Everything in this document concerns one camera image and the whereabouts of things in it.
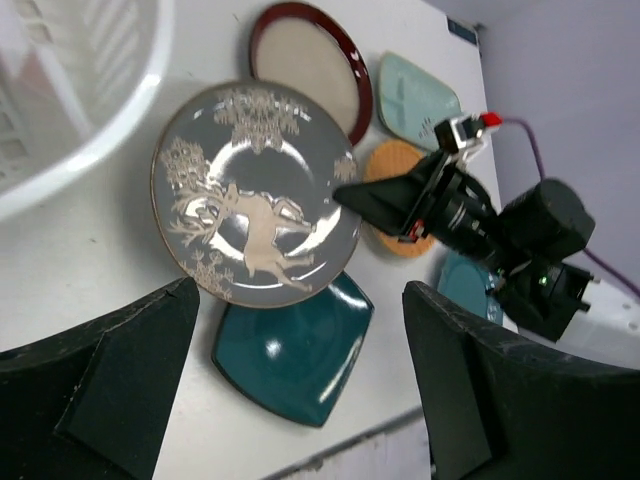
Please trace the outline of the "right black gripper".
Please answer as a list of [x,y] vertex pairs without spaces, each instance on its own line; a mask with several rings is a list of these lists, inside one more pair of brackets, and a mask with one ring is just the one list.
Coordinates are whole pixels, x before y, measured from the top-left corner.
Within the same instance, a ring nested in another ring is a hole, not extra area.
[[567,263],[584,250],[595,220],[566,183],[546,178],[502,210],[469,173],[437,151],[408,173],[335,189],[333,199],[386,235],[430,234],[497,277],[487,291],[521,328],[563,335],[593,275]]

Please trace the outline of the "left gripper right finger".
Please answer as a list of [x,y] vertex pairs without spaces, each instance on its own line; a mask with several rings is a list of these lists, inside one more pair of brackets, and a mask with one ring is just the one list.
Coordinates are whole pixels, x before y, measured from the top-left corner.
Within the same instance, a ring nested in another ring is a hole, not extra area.
[[639,374],[563,353],[405,286],[406,335],[440,479],[635,479]]

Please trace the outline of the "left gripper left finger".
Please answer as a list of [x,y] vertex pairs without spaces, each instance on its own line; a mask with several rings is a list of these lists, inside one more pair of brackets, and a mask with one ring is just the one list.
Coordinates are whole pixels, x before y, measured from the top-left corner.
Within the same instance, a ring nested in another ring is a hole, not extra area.
[[199,303],[183,277],[3,352],[2,478],[152,478]]

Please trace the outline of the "grey reindeer plate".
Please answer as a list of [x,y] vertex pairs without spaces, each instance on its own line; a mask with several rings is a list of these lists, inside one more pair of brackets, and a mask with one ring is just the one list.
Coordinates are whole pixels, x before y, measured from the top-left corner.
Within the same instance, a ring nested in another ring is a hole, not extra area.
[[151,194],[180,268],[235,305],[279,308],[346,267],[361,220],[333,198],[358,181],[353,147],[316,102],[268,81],[235,80],[188,100],[164,128]]

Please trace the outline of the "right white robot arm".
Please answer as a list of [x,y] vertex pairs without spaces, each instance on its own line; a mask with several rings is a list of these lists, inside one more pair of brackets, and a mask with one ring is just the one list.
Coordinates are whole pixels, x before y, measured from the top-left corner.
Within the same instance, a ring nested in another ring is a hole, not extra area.
[[595,222],[576,193],[543,179],[502,211],[438,150],[409,172],[335,189],[340,205],[404,243],[433,236],[494,278],[487,297],[524,336],[584,358],[639,367],[639,300],[567,263]]

